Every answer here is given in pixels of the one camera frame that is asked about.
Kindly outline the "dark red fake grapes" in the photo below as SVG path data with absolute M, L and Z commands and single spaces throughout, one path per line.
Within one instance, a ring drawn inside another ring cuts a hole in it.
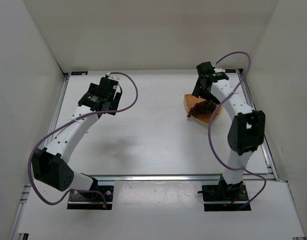
M 213 101 L 204 100 L 195 103 L 188 111 L 187 118 L 209 118 L 217 105 Z

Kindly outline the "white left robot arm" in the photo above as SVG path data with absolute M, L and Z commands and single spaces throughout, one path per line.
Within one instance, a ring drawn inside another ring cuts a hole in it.
M 78 87 L 70 120 L 29 155 L 33 191 L 51 206 L 56 202 L 47 200 L 37 183 L 63 195 L 98 195 L 99 175 L 194 174 L 197 155 L 189 141 L 184 95 L 196 81 L 192 73 L 176 71 L 112 71 L 98 82 L 86 81 Z

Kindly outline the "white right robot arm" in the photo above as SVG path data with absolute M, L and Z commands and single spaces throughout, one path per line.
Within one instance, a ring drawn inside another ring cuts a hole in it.
M 220 176 L 218 191 L 228 198 L 243 185 L 243 174 L 252 154 L 264 142 L 266 116 L 254 110 L 236 92 L 225 72 L 217 72 L 211 62 L 196 66 L 198 79 L 192 95 L 223 107 L 231 119 L 227 135 L 230 153 Z

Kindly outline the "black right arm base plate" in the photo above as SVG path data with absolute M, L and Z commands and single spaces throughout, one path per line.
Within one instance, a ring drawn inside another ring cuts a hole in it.
M 221 193 L 218 185 L 202 185 L 197 192 L 202 195 L 205 212 L 236 212 L 251 211 L 249 196 L 243 184 L 232 193 Z

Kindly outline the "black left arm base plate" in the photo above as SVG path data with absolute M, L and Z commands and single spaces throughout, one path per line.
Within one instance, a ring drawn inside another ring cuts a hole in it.
M 103 198 L 98 193 L 70 193 L 67 202 L 68 210 L 112 210 L 114 198 L 114 185 L 99 185 L 98 191 L 105 197 L 106 204 Z

